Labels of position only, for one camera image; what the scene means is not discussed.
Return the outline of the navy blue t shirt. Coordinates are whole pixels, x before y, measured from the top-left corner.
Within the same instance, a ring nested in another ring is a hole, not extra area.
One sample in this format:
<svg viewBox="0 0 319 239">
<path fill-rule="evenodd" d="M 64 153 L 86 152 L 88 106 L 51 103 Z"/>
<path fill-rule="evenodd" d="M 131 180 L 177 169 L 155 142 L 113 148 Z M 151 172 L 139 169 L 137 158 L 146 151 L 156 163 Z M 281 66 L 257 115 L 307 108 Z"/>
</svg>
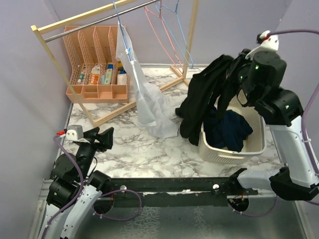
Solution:
<svg viewBox="0 0 319 239">
<path fill-rule="evenodd" d="M 221 119 L 217 118 L 217 108 L 212 107 L 204 118 L 203 129 L 209 146 L 241 152 L 244 140 L 253 133 L 245 118 L 233 110 L 227 110 Z"/>
</svg>

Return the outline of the black t shirt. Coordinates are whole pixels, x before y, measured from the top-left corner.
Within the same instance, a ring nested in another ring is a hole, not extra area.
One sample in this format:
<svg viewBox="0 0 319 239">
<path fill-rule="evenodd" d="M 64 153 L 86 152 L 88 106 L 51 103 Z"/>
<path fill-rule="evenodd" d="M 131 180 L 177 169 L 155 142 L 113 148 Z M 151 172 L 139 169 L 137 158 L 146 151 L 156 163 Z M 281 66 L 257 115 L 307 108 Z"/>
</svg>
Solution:
<svg viewBox="0 0 319 239">
<path fill-rule="evenodd" d="M 180 135 L 193 145 L 198 145 L 201 125 L 209 108 L 217 105 L 217 118 L 221 119 L 232 98 L 239 91 L 235 73 L 230 74 L 236 60 L 221 55 L 200 73 L 193 74 L 188 85 L 187 97 L 175 114 L 182 118 Z"/>
</svg>

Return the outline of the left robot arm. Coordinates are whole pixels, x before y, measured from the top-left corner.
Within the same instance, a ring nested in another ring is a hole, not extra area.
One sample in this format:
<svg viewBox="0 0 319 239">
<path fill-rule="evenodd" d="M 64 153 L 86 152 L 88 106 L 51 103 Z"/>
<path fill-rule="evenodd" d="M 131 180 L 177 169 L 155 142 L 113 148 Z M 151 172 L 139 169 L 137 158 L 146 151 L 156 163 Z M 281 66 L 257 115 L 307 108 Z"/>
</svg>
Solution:
<svg viewBox="0 0 319 239">
<path fill-rule="evenodd" d="M 63 152 L 55 162 L 54 179 L 49 186 L 40 239 L 73 239 L 97 199 L 111 190 L 111 178 L 90 170 L 96 152 L 113 147 L 114 128 L 83 131 L 72 125 L 54 136 Z"/>
</svg>

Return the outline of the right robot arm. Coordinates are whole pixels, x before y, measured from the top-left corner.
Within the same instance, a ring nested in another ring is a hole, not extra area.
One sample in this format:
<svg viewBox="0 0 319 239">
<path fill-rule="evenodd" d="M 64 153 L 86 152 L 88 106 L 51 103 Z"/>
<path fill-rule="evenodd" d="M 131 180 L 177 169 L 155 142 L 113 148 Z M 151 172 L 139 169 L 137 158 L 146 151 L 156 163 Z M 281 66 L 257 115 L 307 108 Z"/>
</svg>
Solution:
<svg viewBox="0 0 319 239">
<path fill-rule="evenodd" d="M 286 62 L 270 50 L 242 50 L 228 68 L 253 107 L 269 126 L 283 167 L 273 171 L 244 170 L 229 182 L 240 195 L 247 188 L 271 190 L 287 201 L 311 201 L 319 194 L 319 162 L 303 123 L 306 112 L 296 93 L 280 86 Z"/>
</svg>

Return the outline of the light blue clothes hanger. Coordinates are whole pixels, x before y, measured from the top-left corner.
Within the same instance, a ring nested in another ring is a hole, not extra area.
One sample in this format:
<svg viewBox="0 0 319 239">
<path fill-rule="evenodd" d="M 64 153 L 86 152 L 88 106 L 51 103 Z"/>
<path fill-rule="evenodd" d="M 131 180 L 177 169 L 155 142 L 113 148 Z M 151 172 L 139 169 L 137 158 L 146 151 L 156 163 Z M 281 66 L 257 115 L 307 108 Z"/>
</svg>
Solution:
<svg viewBox="0 0 319 239">
<path fill-rule="evenodd" d="M 177 55 L 182 66 L 188 70 L 194 67 L 194 60 L 190 52 L 190 40 L 187 38 L 189 31 L 182 26 L 179 14 L 181 3 L 180 0 L 162 0 L 162 9 L 164 22 L 172 36 Z"/>
</svg>

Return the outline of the pink clothes hanger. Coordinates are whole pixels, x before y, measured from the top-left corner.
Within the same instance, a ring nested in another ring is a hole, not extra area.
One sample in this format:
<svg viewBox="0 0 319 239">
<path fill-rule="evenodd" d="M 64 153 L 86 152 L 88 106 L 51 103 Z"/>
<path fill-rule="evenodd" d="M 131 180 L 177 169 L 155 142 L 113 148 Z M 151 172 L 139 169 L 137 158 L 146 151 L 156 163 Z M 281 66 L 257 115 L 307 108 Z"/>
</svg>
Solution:
<svg viewBox="0 0 319 239">
<path fill-rule="evenodd" d="M 183 74 L 182 62 L 177 55 L 172 36 L 164 22 L 162 1 L 157 1 L 154 4 L 154 9 L 144 7 L 144 12 L 161 49 L 177 71 Z"/>
</svg>

